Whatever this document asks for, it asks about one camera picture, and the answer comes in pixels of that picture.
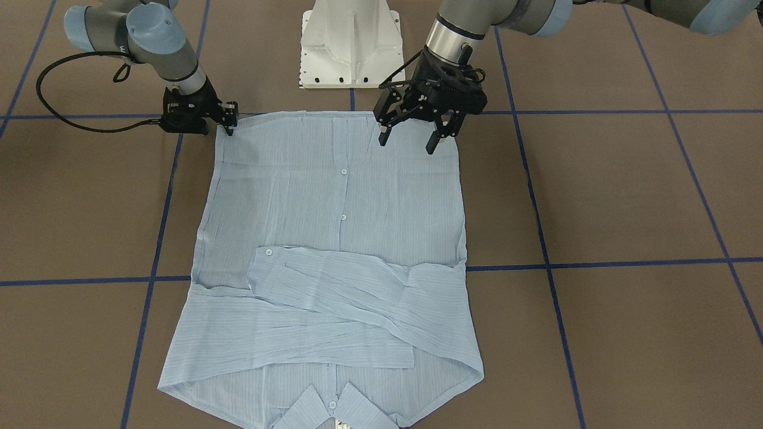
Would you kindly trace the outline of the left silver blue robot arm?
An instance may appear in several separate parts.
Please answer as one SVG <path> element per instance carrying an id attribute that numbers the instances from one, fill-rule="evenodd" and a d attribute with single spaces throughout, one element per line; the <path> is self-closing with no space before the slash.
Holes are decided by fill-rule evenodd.
<path id="1" fill-rule="evenodd" d="M 471 60 L 491 28 L 547 38 L 561 32 L 575 6 L 597 2 L 626 5 L 712 36 L 754 12 L 761 18 L 761 1 L 442 1 L 422 49 L 379 84 L 382 93 L 373 114 L 380 146 L 386 146 L 393 127 L 422 120 L 434 124 L 426 145 L 432 155 L 442 139 L 460 133 L 468 115 L 482 114 L 488 102 L 482 88 L 486 74 Z M 411 78 L 393 81 L 414 62 Z"/>

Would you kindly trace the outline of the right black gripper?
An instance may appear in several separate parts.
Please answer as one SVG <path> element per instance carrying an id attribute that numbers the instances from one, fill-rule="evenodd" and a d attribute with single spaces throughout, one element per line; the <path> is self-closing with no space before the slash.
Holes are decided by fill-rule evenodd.
<path id="1" fill-rule="evenodd" d="M 220 125 L 232 136 L 239 122 L 239 104 L 219 100 L 210 79 L 191 94 L 179 89 L 165 89 L 160 128 L 167 133 L 208 134 L 207 119 Z"/>

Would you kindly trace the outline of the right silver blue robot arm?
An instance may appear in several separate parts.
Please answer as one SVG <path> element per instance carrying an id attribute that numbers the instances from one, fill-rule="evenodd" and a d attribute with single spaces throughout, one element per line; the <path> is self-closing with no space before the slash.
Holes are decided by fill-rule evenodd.
<path id="1" fill-rule="evenodd" d="M 148 64 L 163 79 L 163 113 L 156 124 L 168 133 L 207 134 L 208 120 L 228 135 L 237 127 L 235 101 L 221 101 L 175 16 L 175 1 L 103 1 L 66 11 L 69 42 L 83 52 L 119 57 L 126 69 Z"/>

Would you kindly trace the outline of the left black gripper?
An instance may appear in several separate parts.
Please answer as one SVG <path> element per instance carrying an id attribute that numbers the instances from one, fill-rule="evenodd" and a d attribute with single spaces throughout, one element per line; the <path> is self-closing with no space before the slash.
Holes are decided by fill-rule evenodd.
<path id="1" fill-rule="evenodd" d="M 486 74 L 469 65 L 472 54 L 471 47 L 461 47 L 452 64 L 424 47 L 379 84 L 382 93 L 373 114 L 381 147 L 393 126 L 408 119 L 425 120 L 435 125 L 426 146 L 432 155 L 442 139 L 460 133 L 467 114 L 482 113 L 488 102 L 482 89 Z"/>

